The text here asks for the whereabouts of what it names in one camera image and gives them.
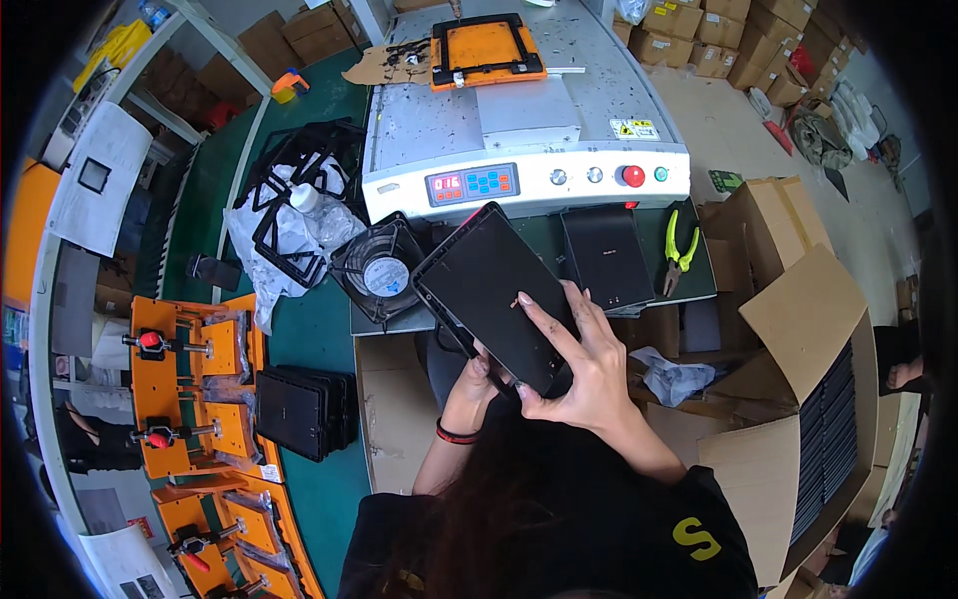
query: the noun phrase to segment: yellow warning sticker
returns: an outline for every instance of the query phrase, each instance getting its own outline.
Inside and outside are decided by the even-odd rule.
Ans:
[[[616,139],[635,141],[659,141],[658,131],[652,121],[639,119],[609,119],[608,124]]]

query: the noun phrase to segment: yellow bag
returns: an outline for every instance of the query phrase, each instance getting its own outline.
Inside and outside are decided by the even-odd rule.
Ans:
[[[114,27],[110,33],[106,34],[106,39],[100,47],[94,51],[90,61],[83,67],[83,72],[73,80],[73,93],[79,94],[86,81],[90,79],[90,75],[93,74],[93,70],[104,58],[108,58],[112,66],[125,67],[151,35],[153,33],[142,19],[136,19],[129,25]]]

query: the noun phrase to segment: knob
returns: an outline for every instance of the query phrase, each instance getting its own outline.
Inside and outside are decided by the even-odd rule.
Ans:
[[[622,169],[622,178],[629,187],[642,187],[646,182],[646,172],[636,166]]]

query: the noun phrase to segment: pliers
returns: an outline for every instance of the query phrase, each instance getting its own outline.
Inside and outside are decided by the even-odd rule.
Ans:
[[[678,221],[678,210],[672,210],[672,216],[669,218],[669,227],[665,231],[665,257],[669,259],[669,270],[665,274],[665,286],[662,288],[662,295],[672,297],[673,291],[678,286],[678,277],[683,272],[689,271],[692,265],[692,257],[698,247],[698,227],[692,234],[692,245],[685,256],[678,255],[678,248],[675,247],[675,223]]]

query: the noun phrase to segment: yellow letter s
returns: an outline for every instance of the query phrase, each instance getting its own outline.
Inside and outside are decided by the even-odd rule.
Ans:
[[[702,523],[698,521],[698,518],[685,518],[681,522],[675,525],[675,528],[672,530],[672,537],[680,545],[696,545],[702,542],[709,543],[708,547],[696,549],[692,552],[692,558],[700,562],[704,562],[711,557],[714,557],[720,550],[721,546],[716,542],[716,540],[708,533],[708,531],[700,530],[696,533],[689,533],[687,529],[690,526],[701,526]]]

